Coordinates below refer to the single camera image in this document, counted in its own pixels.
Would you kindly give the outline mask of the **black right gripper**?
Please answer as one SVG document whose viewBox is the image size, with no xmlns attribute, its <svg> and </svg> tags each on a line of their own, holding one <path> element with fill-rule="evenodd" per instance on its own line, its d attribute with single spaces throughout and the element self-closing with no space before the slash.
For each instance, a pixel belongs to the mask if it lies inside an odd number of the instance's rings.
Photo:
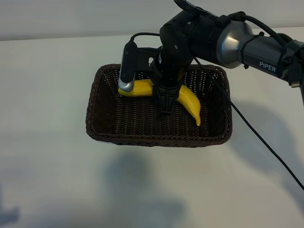
<svg viewBox="0 0 304 228">
<path fill-rule="evenodd" d="M 161 114 L 171 115 L 173 105 L 179 97 L 184 73 L 192 61 L 192 57 L 176 56 L 164 46 L 157 51 L 151 81 L 154 84 L 153 95 L 160 102 Z"/>
</svg>

